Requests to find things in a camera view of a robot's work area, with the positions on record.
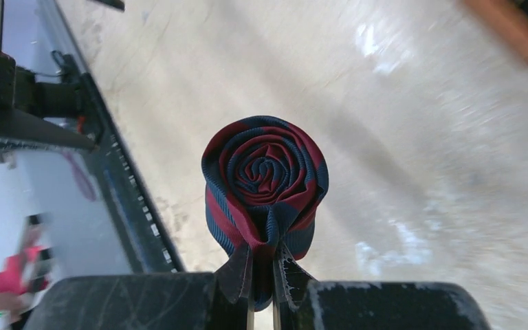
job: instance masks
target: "stained white surface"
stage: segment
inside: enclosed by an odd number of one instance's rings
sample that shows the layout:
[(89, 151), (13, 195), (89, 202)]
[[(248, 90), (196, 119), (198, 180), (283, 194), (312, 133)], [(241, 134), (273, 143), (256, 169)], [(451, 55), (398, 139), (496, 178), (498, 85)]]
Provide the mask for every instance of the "stained white surface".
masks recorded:
[(459, 1), (58, 2), (190, 270), (226, 259), (209, 139), (279, 116), (329, 165), (309, 272), (456, 282), (528, 329), (528, 67)]

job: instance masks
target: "red and blue striped fabric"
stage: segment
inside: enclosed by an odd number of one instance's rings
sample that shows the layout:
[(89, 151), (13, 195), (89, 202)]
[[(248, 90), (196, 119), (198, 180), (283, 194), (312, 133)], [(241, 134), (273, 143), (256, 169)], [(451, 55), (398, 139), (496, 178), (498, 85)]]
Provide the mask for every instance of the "red and blue striped fabric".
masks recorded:
[(201, 161), (208, 227), (228, 255), (246, 242), (254, 255), (256, 310), (272, 297), (272, 259), (283, 241), (306, 255), (329, 172), (315, 142), (297, 126), (255, 116), (224, 127)]

